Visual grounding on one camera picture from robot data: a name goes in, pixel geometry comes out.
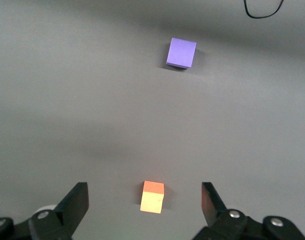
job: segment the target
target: purple block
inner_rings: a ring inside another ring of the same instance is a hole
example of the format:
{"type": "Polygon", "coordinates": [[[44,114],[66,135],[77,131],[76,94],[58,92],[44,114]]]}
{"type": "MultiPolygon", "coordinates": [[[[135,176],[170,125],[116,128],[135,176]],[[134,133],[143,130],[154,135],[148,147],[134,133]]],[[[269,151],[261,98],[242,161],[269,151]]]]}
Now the purple block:
{"type": "Polygon", "coordinates": [[[192,67],[196,42],[172,38],[168,52],[167,65],[183,69],[192,67]]]}

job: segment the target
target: purple cube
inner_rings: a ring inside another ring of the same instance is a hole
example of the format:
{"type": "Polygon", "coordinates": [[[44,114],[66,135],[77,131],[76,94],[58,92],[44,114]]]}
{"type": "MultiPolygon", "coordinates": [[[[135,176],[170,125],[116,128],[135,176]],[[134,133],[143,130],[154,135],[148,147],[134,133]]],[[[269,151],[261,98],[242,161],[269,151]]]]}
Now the purple cube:
{"type": "Polygon", "coordinates": [[[192,67],[196,42],[172,38],[168,52],[167,65],[183,69],[192,67]]]}

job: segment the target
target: gray surface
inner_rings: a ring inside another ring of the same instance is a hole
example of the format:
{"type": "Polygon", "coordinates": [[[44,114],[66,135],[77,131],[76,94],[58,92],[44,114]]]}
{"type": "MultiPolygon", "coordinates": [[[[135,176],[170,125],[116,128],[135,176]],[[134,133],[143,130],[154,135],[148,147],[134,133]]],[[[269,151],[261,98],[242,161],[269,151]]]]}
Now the gray surface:
{"type": "Polygon", "coordinates": [[[75,240],[191,239],[202,181],[305,234],[305,0],[263,20],[241,0],[0,1],[0,216],[79,181],[75,240]],[[172,37],[197,42],[191,69],[165,65],[172,37]],[[140,212],[144,180],[162,214],[140,212]]]}

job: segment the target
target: orange cube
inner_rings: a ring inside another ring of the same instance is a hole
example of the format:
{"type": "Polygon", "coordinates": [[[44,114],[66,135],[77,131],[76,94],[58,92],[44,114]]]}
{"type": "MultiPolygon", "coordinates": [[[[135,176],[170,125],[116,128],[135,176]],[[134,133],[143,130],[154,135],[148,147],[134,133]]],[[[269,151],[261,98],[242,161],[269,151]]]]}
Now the orange cube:
{"type": "Polygon", "coordinates": [[[140,211],[160,214],[164,199],[164,184],[144,181],[140,211]]]}

